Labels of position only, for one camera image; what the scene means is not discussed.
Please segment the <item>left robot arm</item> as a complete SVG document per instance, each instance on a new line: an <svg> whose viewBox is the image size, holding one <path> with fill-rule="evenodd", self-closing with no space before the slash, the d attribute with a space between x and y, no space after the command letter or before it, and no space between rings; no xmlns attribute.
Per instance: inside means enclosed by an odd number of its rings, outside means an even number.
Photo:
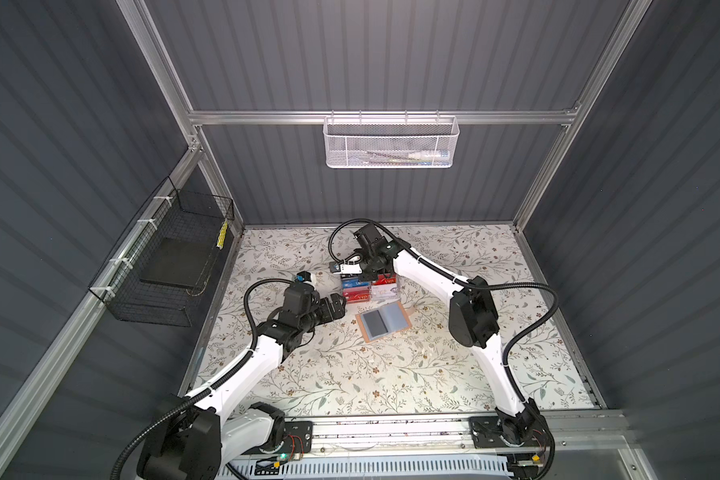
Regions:
<svg viewBox="0 0 720 480"><path fill-rule="evenodd" d="M262 323L254 319L250 296L264 283L257 281L245 291L242 305L252 333L250 346L210 380L184 397L172 398L167 410L121 453L111 478L120 478L135 449L141 451L136 472L142 479L213 479L224 464L247 450L280 443L280 410L257 404L250 414L233 414L254 386L301 348L305 334L343 318L347 304L339 293L321 297L306 281L282 283L283 303Z"/></svg>

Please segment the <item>pink leather card wallet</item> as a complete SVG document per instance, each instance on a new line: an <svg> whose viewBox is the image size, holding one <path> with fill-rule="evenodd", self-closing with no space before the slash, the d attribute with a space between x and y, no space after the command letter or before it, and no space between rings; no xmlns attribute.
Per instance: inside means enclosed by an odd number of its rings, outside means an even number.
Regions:
<svg viewBox="0 0 720 480"><path fill-rule="evenodd" d="M411 328L409 314L400 301L356 315L362 337L370 343Z"/></svg>

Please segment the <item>clear acrylic card holder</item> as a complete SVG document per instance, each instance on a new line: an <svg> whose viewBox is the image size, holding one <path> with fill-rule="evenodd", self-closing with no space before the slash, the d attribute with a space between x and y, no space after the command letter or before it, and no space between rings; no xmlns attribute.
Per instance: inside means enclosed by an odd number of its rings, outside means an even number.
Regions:
<svg viewBox="0 0 720 480"><path fill-rule="evenodd" d="M365 275L359 265L339 266L341 293L348 303L386 301L398 298L398 282L394 273Z"/></svg>

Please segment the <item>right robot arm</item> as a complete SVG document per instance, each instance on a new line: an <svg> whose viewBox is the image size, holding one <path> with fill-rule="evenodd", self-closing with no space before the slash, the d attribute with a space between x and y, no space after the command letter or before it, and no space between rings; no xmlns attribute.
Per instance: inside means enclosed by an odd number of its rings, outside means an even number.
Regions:
<svg viewBox="0 0 720 480"><path fill-rule="evenodd" d="M392 271L444 302L452 338L470 349L488 380L503 440L510 446L524 445L541 427L541 414L514 380L508 353L502 349L492 293L510 289L547 291L549 287L535 282L491 285L479 276L458 275L432 262L383 225L364 218L356 221L362 227L354 232L359 243L354 255L359 258L362 275L374 277Z"/></svg>

